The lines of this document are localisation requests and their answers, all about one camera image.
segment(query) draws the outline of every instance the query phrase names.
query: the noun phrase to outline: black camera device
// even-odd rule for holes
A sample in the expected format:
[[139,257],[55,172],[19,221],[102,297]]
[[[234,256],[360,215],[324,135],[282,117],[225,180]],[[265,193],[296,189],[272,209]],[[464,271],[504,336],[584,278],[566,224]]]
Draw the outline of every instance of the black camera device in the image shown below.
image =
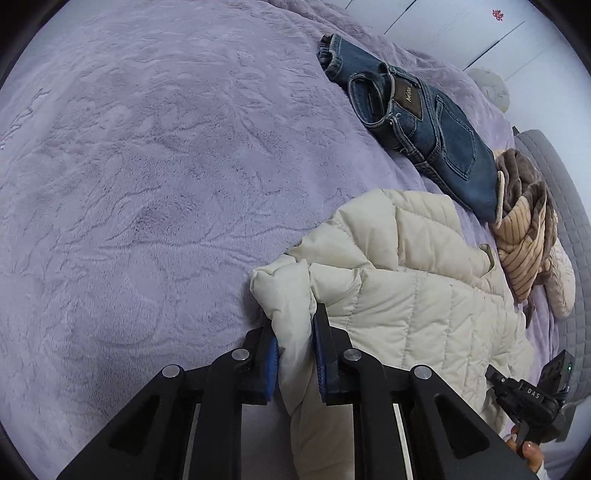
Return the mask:
[[537,386],[506,378],[492,365],[488,366],[486,379],[492,384],[496,402],[519,425],[518,451],[526,440],[538,444],[549,442],[566,428],[562,407],[573,364],[573,356],[563,350],[544,366]]

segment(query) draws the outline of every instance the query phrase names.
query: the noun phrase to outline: black gripper frame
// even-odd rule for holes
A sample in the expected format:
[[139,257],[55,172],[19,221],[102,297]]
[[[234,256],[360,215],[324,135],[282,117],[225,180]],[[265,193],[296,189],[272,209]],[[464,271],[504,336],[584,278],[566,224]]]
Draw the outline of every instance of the black gripper frame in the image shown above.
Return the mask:
[[[313,317],[322,401],[353,405],[355,480],[535,480],[537,476],[430,367],[382,365],[331,327],[325,305]],[[403,437],[393,404],[400,408]]]
[[169,365],[58,480],[240,480],[242,405],[266,405],[276,378],[270,325],[206,367]]

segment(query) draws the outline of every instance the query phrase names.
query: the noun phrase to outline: white sleeve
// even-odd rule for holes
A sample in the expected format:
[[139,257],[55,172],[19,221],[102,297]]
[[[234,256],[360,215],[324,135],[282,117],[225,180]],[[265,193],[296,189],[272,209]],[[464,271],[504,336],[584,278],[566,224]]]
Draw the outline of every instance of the white sleeve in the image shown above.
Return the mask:
[[548,476],[548,473],[546,472],[546,469],[544,468],[543,463],[542,463],[542,466],[540,467],[540,469],[538,470],[537,475],[540,480],[550,480],[550,477]]

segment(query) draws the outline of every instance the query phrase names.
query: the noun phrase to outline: human hand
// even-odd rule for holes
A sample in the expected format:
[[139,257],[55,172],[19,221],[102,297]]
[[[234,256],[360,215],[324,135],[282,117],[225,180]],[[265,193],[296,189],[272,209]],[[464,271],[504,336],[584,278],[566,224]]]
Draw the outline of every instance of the human hand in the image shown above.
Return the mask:
[[[511,433],[513,434],[517,434],[518,431],[519,425],[515,425],[511,429]],[[513,437],[507,440],[506,444],[509,446],[511,450],[517,453],[517,444],[515,443]],[[540,470],[542,463],[544,463],[544,454],[540,449],[540,446],[532,442],[524,442],[522,452],[523,458],[526,460],[527,466],[530,468],[530,470],[534,473],[538,473],[538,470]]]

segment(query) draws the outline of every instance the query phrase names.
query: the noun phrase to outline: lavender blanket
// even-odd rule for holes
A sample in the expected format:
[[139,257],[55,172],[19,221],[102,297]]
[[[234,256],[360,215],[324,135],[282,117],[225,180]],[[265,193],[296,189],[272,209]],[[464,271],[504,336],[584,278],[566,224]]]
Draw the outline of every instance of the lavender blanket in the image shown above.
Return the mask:
[[[326,79],[330,32],[444,90],[491,148],[513,145],[464,73],[318,0],[70,0],[15,66],[0,90],[0,421],[40,480],[164,365],[237,345],[261,320],[250,271],[337,207],[439,192]],[[459,213],[468,242],[493,242]],[[261,412],[245,462],[288,478],[281,412]]]

